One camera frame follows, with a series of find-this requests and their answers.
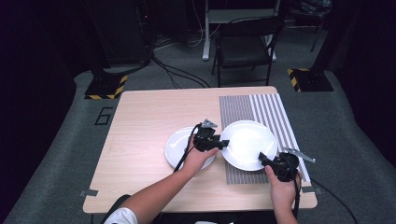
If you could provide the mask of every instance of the hand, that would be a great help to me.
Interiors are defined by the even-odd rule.
[[[192,148],[194,146],[193,143],[193,139],[194,136],[192,136],[191,141],[190,141],[190,146],[188,148],[188,150],[190,150],[190,148]],[[191,175],[195,175],[196,173],[198,173],[198,171],[201,170],[201,168],[204,166],[205,161],[216,155],[216,153],[218,153],[219,149],[218,148],[212,148],[208,151],[199,151],[198,149],[196,149],[195,147],[190,151],[189,155],[187,156],[186,160],[184,160],[184,164],[183,167],[181,168],[182,170],[186,170],[189,171],[189,173]]]
[[[277,179],[274,174],[274,170],[271,166],[265,166],[265,173],[267,174],[271,183],[271,199],[274,209],[291,209],[291,205],[296,196],[296,189],[294,187],[294,181],[281,182]],[[296,176],[297,183],[300,183],[300,176]]]

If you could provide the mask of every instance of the black curtain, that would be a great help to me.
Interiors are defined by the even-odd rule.
[[[356,122],[396,165],[396,2],[349,0],[334,6],[329,35],[313,68],[336,74]]]
[[[74,77],[106,58],[80,0],[0,1],[0,222],[61,127]]]

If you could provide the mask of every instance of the person's left hand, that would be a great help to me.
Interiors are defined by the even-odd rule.
[[[192,136],[191,141],[190,141],[190,148],[194,146],[193,139],[194,136]],[[210,157],[216,155],[218,153],[219,149],[218,148],[212,148],[208,151],[199,151],[195,147],[190,151],[189,155],[187,156],[186,160],[184,160],[183,167],[181,169],[189,171],[191,175],[195,175],[198,173],[198,171],[201,170],[201,168],[204,166],[205,161],[209,159]]]

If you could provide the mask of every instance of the yellow and black warning tape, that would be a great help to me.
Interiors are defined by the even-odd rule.
[[[92,100],[117,99],[122,93],[122,90],[123,90],[123,88],[125,86],[127,78],[128,78],[128,76],[124,76],[120,80],[120,85],[117,87],[117,90],[116,90],[116,92],[114,94],[110,94],[110,95],[85,95],[85,99],[92,99]]]
[[[291,85],[293,86],[295,91],[301,91],[300,86],[298,85],[297,78],[294,75],[294,71],[309,71],[307,68],[298,68],[298,69],[288,69],[288,74],[290,77]]]

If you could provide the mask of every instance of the white shirt sleeve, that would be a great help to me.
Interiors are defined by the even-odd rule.
[[[122,207],[114,211],[105,224],[137,224],[137,218],[131,209]]]

